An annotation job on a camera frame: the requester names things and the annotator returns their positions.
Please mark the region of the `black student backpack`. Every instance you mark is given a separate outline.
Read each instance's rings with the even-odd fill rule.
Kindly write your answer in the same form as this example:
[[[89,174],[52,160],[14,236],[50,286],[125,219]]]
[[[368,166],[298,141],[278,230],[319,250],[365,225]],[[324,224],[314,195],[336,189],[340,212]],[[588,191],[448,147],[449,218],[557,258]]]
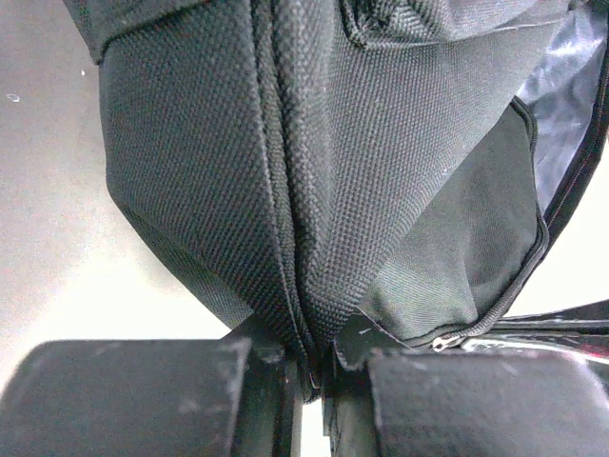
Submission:
[[[604,1],[69,1],[108,193],[226,325],[486,332],[602,149]]]

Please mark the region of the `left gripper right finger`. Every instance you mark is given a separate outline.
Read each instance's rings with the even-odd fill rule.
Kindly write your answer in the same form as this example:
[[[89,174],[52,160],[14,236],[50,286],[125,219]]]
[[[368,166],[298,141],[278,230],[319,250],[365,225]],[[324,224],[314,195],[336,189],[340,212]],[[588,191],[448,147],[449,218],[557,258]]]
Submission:
[[[401,344],[362,315],[324,374],[335,456],[604,456],[608,315],[502,319],[443,350]]]

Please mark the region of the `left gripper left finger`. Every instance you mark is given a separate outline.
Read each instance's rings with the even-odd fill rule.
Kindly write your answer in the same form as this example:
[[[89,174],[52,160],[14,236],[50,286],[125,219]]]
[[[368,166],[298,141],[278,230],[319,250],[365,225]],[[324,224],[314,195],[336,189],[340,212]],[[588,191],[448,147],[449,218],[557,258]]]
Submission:
[[[297,456],[291,354],[256,317],[218,340],[34,348],[1,396],[5,456]]]

